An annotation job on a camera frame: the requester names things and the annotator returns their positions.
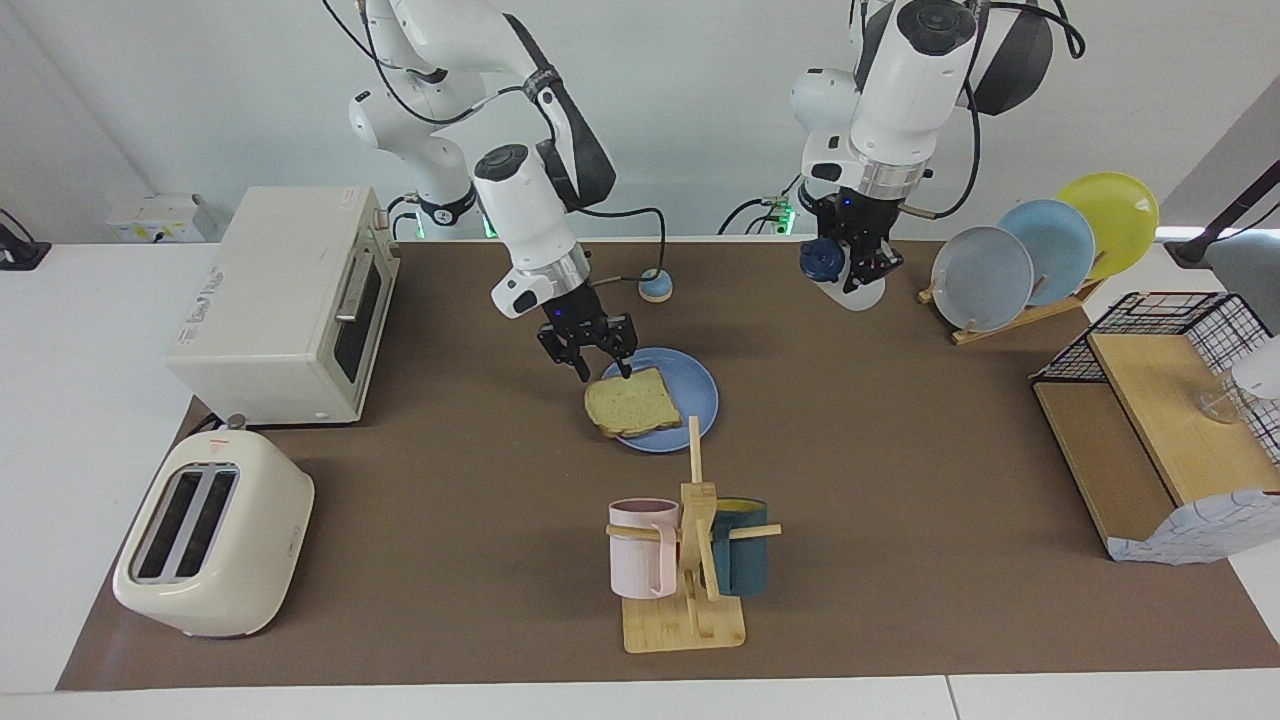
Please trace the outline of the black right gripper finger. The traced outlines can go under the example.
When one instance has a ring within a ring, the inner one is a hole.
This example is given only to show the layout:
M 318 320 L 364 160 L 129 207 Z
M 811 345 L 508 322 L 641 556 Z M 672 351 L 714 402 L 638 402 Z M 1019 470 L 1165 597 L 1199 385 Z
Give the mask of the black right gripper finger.
M 632 375 L 630 359 L 637 348 L 637 334 L 630 313 L 603 318 L 598 348 L 613 359 L 625 379 Z
M 538 341 L 553 363 L 564 364 L 575 369 L 582 383 L 588 383 L 590 380 L 590 368 L 582 360 L 580 347 L 572 338 L 562 338 L 557 334 L 554 328 L 540 328 L 538 332 Z

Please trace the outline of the translucent bottle navy cap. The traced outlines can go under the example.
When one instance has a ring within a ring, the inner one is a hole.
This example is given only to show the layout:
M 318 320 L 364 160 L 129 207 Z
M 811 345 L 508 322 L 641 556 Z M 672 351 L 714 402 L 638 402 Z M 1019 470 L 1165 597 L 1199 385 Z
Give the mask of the translucent bottle navy cap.
M 799 265 L 803 274 L 822 292 L 846 310 L 861 313 L 874 307 L 884 295 L 884 279 L 855 284 L 845 291 L 851 277 L 852 261 L 846 245 L 818 237 L 800 246 Z

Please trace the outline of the toasted bread slice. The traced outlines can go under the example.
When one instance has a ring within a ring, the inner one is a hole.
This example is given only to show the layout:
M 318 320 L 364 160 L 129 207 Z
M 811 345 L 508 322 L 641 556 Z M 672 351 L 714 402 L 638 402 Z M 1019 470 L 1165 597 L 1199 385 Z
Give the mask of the toasted bread slice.
M 588 418 L 611 438 L 631 438 L 681 427 L 684 416 L 657 368 L 635 370 L 590 383 L 584 406 Z

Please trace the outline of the blue round plate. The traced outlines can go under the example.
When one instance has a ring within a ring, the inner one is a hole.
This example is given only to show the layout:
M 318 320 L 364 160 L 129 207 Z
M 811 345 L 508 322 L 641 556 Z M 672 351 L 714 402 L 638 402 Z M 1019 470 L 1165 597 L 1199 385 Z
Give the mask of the blue round plate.
M 650 347 L 637 350 L 630 364 L 634 372 L 650 366 L 660 370 L 684 416 L 684 424 L 639 437 L 613 439 L 643 452 L 669 454 L 690 446 L 690 421 L 694 416 L 698 419 L 700 436 L 710 429 L 719 410 L 719 392 L 712 374 L 701 363 L 675 348 Z M 621 375 L 618 368 L 611 366 L 602 379 L 616 375 Z

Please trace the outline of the grey plate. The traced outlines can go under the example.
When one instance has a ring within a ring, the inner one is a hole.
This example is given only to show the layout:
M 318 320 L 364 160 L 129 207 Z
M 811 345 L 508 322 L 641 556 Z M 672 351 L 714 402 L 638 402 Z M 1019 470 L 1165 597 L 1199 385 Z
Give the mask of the grey plate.
M 931 272 L 932 297 L 950 324 L 986 333 L 1024 310 L 1033 278 L 1030 258 L 1014 234 L 978 225 L 943 243 Z

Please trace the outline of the light blue plate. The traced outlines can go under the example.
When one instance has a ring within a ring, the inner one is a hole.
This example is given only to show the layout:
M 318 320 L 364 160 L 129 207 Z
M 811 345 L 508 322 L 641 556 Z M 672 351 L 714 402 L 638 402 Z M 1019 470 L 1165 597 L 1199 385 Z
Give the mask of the light blue plate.
M 1005 213 L 997 227 L 1014 234 L 1030 258 L 1030 306 L 1056 304 L 1084 284 L 1094 264 L 1094 234 L 1074 206 L 1056 199 L 1032 200 Z

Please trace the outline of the brown table mat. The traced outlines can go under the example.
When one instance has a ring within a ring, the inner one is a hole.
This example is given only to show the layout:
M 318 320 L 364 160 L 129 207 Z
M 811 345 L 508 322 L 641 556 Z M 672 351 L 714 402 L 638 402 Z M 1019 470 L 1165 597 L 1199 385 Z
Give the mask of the brown table mat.
M 1231 565 L 1114 562 L 1029 384 L 1082 313 L 969 347 L 904 242 L 849 313 L 782 243 L 682 243 L 641 342 L 704 363 L 705 477 L 764 500 L 769 584 L 731 650 L 625 652 L 607 507 L 678 496 L 686 454 L 637 454 L 488 300 L 495 245 L 407 243 L 365 414 L 270 433 L 316 486 L 268 629 L 191 638 L 96 601 L 59 687 L 622 682 L 1280 667 Z

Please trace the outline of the pink mug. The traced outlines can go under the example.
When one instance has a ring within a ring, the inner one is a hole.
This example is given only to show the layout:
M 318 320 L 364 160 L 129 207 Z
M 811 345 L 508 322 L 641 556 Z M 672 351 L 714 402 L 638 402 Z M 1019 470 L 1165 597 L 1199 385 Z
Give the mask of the pink mug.
M 669 498 L 622 498 L 608 507 L 609 524 L 657 533 L 655 539 L 609 538 L 611 588 L 626 600 L 658 600 L 677 589 L 680 505 Z

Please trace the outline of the teal mug yellow inside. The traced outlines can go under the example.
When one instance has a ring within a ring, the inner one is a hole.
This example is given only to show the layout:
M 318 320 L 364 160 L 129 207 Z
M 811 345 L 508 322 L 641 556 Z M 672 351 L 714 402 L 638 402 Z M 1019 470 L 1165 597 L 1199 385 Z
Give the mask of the teal mug yellow inside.
M 768 539 L 732 539 L 731 530 L 764 527 L 768 505 L 758 498 L 721 497 L 710 529 L 716 580 L 721 594 L 751 597 L 767 588 Z

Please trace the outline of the white toaster oven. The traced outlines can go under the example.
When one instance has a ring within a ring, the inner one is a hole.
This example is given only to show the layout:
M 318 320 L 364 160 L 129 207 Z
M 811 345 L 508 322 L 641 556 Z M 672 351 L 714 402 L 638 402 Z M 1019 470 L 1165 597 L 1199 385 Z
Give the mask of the white toaster oven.
M 399 265 L 371 187 L 252 187 L 164 364 L 220 418 L 357 421 Z

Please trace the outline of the wooden mug tree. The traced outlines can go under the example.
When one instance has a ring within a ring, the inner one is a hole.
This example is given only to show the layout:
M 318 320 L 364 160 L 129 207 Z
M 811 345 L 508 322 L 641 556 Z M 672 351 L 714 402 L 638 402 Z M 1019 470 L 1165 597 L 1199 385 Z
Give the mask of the wooden mug tree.
M 677 589 L 658 600 L 618 596 L 623 648 L 628 653 L 731 648 L 746 639 L 741 600 L 721 594 L 717 587 L 710 529 L 719 497 L 716 486 L 703 475 L 701 436 L 695 416 L 690 421 L 687 448 L 691 478 L 681 484 L 675 500 L 680 505 Z M 653 530 L 614 527 L 609 519 L 605 534 L 657 538 Z

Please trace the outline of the clear glass cup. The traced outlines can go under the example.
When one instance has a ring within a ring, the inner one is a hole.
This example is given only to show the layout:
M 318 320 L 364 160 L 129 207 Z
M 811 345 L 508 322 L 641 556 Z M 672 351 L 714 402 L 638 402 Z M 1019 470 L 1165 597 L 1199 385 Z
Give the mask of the clear glass cup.
M 1221 424 L 1239 424 L 1245 420 L 1251 406 L 1251 395 L 1240 387 L 1228 383 L 1203 389 L 1196 396 L 1196 405 L 1208 419 Z

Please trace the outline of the white power socket box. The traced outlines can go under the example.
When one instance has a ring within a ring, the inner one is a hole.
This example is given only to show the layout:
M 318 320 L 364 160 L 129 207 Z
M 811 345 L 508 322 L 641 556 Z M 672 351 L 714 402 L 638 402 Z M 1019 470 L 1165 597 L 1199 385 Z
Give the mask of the white power socket box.
M 223 233 L 198 193 L 157 193 L 118 204 L 105 223 L 124 243 L 216 243 Z

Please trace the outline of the white patterned cloth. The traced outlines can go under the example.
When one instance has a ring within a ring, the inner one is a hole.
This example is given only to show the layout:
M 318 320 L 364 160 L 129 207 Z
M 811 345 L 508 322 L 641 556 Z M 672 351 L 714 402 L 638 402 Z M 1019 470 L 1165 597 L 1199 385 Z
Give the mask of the white patterned cloth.
M 1280 492 L 1240 489 L 1184 505 L 1147 539 L 1108 537 L 1114 561 L 1207 564 L 1280 539 Z

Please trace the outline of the black clamp base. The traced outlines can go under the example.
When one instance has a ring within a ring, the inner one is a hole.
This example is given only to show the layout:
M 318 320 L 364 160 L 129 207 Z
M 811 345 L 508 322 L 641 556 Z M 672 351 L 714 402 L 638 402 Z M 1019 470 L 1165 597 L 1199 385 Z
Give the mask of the black clamp base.
M 36 240 L 22 222 L 0 208 L 0 270 L 33 270 L 51 249 L 50 242 Z

